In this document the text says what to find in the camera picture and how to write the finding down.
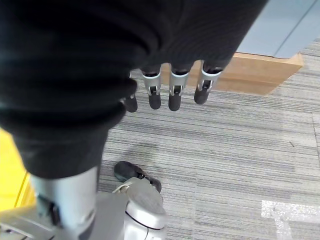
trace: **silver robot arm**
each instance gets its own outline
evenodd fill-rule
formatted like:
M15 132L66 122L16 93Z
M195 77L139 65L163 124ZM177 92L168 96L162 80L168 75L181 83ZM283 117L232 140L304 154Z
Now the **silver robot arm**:
M89 170L81 176L72 177L73 179L68 177L55 180L54 183L33 177L34 186L45 189L43 196L60 196L55 198L59 206L56 209L63 210L63 214L55 212L54 206L38 197L37 207L22 207L0 213L1 239L165 239L167 215L163 209L163 199L147 178L133 177L113 193L100 192L92 195L88 191L95 188L88 188L93 182L87 178L92 172ZM73 185L78 186L77 190L73 190L71 185L76 181L81 184Z

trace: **robotic hand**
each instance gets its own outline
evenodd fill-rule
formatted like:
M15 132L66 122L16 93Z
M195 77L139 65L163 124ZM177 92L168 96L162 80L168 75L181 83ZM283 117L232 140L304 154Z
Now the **robotic hand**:
M193 62L203 60L194 95L203 104L266 2L0 1L0 126L12 134L37 198L36 209L1 213L1 229L13 231L6 237L164 239L157 181L142 174L97 194L108 130L126 113L120 101L137 110L128 73L141 69L158 109L160 67L171 63L176 111Z

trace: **black sleeve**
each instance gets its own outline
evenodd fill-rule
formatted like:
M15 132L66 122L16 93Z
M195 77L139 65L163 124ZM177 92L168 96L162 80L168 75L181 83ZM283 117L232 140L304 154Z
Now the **black sleeve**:
M175 19L165 5L135 3L0 2L0 126L31 174L100 164L108 129L126 112L120 99L136 91L128 72L170 39Z

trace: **striped carpet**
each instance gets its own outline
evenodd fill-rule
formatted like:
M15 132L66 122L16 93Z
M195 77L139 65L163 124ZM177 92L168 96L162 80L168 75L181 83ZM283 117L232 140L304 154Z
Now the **striped carpet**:
M277 205L262 216L269 201L296 204L295 216L320 206L320 38L302 53L305 66L267 96L213 91L197 105L187 88L178 112L168 108L167 85L161 108L151 109L133 72L138 111L110 131L99 189L120 185L113 165L121 160L161 180L168 240L320 239L320 215L278 219Z

